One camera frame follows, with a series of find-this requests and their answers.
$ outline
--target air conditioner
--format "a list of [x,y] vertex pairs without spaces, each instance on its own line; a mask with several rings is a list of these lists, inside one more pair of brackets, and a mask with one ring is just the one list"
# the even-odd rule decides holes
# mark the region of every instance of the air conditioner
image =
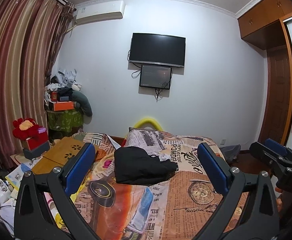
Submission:
[[122,19],[124,10],[124,1],[105,2],[89,5],[79,8],[76,16],[76,23],[80,25],[91,22]]

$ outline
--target paw print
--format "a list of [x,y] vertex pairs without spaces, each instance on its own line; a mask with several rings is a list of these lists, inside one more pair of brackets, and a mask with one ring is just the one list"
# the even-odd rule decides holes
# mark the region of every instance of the paw print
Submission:
[[74,150],[80,150],[82,147],[79,146],[79,145],[73,145],[72,148],[73,148]]
[[75,157],[75,155],[72,155],[71,153],[66,153],[64,158],[67,158],[67,160],[69,160],[71,157]]

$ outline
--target silver bolt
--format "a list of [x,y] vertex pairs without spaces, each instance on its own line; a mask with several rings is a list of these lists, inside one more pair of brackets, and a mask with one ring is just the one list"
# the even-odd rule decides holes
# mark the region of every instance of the silver bolt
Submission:
[[25,177],[29,177],[31,174],[32,174],[31,171],[25,171],[25,172],[24,172],[24,176],[25,176]]
[[233,172],[233,173],[239,173],[239,168],[237,168],[237,167],[232,167],[231,168],[231,171]]
[[61,167],[55,167],[55,168],[53,168],[53,172],[54,173],[59,173],[60,171],[62,170],[62,168]]
[[269,176],[268,172],[266,172],[266,171],[262,171],[262,172],[261,172],[261,175],[262,175],[263,177],[268,177],[268,176]]

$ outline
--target hand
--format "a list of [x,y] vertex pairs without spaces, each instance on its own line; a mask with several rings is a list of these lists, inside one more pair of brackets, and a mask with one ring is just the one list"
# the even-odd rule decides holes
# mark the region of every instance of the hand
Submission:
[[[275,188],[276,192],[282,193],[282,189],[279,189],[278,187]],[[278,212],[281,211],[282,209],[282,200],[281,200],[281,196],[282,194],[277,198],[276,202],[277,202],[277,208],[278,208]]]

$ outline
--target television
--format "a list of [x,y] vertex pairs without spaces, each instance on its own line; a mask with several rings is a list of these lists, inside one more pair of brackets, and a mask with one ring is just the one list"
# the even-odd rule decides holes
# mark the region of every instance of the television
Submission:
[[142,65],[139,86],[156,89],[170,89],[171,75],[171,67]]
[[129,62],[185,67],[186,38],[133,33]]

